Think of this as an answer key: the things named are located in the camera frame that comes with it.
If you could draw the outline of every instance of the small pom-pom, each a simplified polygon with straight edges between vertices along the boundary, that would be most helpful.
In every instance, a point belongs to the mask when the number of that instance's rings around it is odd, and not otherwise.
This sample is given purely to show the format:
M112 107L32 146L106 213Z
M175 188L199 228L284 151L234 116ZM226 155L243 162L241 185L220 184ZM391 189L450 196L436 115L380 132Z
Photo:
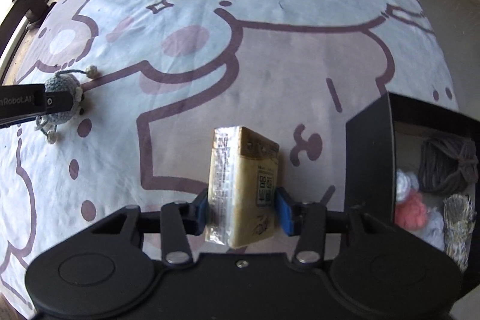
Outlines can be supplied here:
M46 133L46 142L49 143L49 144L55 144L55 142L57 141L57 132L55 132L54 130L49 130L47 133Z
M87 69L85 70L85 74L87 77L90 79L95 79L98 76L98 69L97 66L95 65L89 65Z

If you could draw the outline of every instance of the metal screw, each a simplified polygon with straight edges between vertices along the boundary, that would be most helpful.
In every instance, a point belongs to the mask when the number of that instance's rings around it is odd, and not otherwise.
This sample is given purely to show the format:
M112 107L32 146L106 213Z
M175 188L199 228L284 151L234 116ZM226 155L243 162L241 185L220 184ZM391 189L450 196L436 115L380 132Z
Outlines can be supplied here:
M249 265L249 262L247 262L246 260L239 260L236 265L238 268L243 269L244 267L247 267Z
M183 264L190 260L190 256L183 251L173 251L168 253L165 259L170 264Z
M315 251L300 251L297 253L297 260L300 263L315 263L320 260L320 255Z

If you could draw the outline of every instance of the window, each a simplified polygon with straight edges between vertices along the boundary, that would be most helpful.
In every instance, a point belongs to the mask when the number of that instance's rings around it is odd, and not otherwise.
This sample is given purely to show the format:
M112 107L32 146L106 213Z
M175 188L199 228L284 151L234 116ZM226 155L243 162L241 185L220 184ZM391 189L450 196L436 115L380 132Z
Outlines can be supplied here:
M0 22L3 21L10 9L11 0L0 0Z

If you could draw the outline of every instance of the barcode label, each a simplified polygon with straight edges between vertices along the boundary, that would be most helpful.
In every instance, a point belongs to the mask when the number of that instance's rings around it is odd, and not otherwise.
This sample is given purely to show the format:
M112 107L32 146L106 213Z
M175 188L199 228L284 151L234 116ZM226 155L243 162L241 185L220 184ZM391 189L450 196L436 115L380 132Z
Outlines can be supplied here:
M257 181L257 206L271 206L273 203L273 175L259 171Z

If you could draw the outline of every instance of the pink yarn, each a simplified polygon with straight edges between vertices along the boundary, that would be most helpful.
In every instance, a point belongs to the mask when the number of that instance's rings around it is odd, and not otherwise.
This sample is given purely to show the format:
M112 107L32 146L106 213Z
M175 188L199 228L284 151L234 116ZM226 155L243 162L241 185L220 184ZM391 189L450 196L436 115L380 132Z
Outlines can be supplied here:
M405 202L395 206L395 224L409 231L423 228L428 222L427 207L422 195L412 189Z

